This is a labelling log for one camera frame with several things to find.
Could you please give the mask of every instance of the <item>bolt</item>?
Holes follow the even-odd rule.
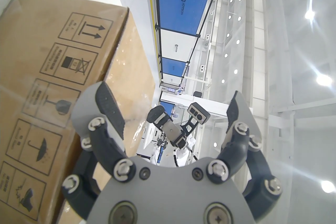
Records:
[[[109,215],[109,224],[136,224],[137,209],[127,201],[118,203]]]
[[[82,141],[81,141],[81,146],[84,150],[91,148],[92,145],[91,145],[90,138],[89,137],[83,138]]]
[[[118,168],[118,174],[120,176],[127,176],[127,174],[129,173],[130,171],[130,167],[127,165],[127,163],[122,163],[119,165],[119,168]]]
[[[261,139],[257,138],[255,135],[250,135],[250,142],[249,145],[253,148],[253,149],[261,149]]]
[[[243,122],[237,122],[235,125],[234,125],[234,128],[235,130],[238,132],[238,133],[243,133],[243,134],[246,134],[247,130],[248,130],[248,126],[247,124],[243,123]]]
[[[105,123],[105,119],[103,117],[96,117],[92,119],[88,125],[90,131],[95,131],[96,128],[100,127],[102,124]]]
[[[200,181],[203,179],[203,171],[200,168],[194,168],[192,170],[192,177],[196,181]]]
[[[219,159],[213,160],[208,165],[208,173],[220,177],[222,182],[226,181],[229,177],[229,170],[227,165]]]
[[[144,167],[139,172],[139,177],[142,180],[147,180],[150,176],[150,169],[148,167]]]
[[[69,175],[62,183],[62,187],[68,189],[68,194],[73,193],[79,186],[79,177],[77,175]]]
[[[131,166],[133,162],[128,158],[123,158],[117,162],[113,169],[113,176],[119,182],[127,181],[128,174],[131,171]]]
[[[273,195],[280,195],[282,193],[281,183],[276,177],[269,181],[265,180],[265,187]]]
[[[231,224],[231,216],[228,209],[220,204],[213,203],[205,210],[206,224]]]
[[[212,169],[213,169],[213,173],[216,175],[216,176],[218,176],[218,177],[222,177],[222,176],[224,176],[225,175],[225,168],[222,166],[222,165],[220,165],[220,164],[214,164],[213,166],[212,166]]]

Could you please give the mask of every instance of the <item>yellow stripe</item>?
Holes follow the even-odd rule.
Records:
[[[155,40],[155,50],[156,50],[156,60],[157,60],[157,69],[159,71],[159,81],[161,83],[161,76],[160,76],[160,61],[159,61],[159,50],[156,41],[156,31],[155,31],[155,22],[154,22],[154,10],[153,10],[153,0],[150,0],[150,10],[151,10],[151,18],[153,21],[153,30],[154,30],[154,40]]]

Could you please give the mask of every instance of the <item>umbrella symbol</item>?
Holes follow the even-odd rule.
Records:
[[[30,140],[28,141],[28,145],[39,151],[36,157],[37,162],[40,161],[44,157],[44,155],[47,153],[47,141],[45,140],[45,138],[43,138],[40,148],[34,145],[31,145]]]

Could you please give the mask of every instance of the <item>cardboard box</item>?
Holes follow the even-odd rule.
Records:
[[[2,223],[56,221],[60,185],[81,151],[70,114],[103,79],[132,156],[155,83],[130,11],[86,0],[11,1],[0,17]]]

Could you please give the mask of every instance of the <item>ceiling light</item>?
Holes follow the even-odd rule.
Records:
[[[321,187],[325,193],[332,193],[336,191],[334,184],[330,181],[322,181]]]
[[[333,80],[331,79],[331,77],[321,74],[317,76],[316,82],[322,86],[330,86]]]
[[[315,16],[315,12],[311,9],[309,9],[306,14],[305,14],[305,18],[306,19],[309,19],[310,21],[312,21],[314,19],[314,16]]]

